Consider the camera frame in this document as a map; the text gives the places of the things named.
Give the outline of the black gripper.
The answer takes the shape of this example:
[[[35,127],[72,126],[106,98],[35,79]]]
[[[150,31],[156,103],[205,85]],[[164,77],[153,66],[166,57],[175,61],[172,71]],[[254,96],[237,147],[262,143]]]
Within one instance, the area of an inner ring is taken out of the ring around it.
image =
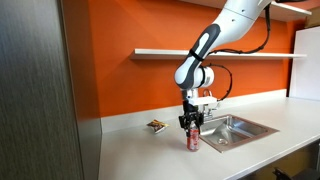
[[[188,122],[195,121],[196,129],[201,132],[201,126],[204,123],[204,114],[199,112],[197,106],[192,106],[188,100],[183,101],[184,114],[179,116],[180,127],[184,130],[188,128]]]

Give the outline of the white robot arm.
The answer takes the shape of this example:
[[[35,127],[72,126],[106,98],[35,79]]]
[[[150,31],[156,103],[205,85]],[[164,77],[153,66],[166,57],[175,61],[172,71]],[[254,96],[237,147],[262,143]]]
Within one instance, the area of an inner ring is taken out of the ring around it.
[[[189,50],[184,62],[177,68],[174,79],[183,94],[184,114],[179,117],[180,126],[190,136],[193,125],[200,129],[204,116],[196,105],[194,91],[210,86],[213,71],[201,63],[211,53],[228,52],[251,54],[264,48],[270,37],[270,4],[272,0],[227,0],[222,11],[212,24],[207,26]],[[267,36],[257,48],[249,51],[216,47],[241,39],[252,27],[262,11],[265,11]]]

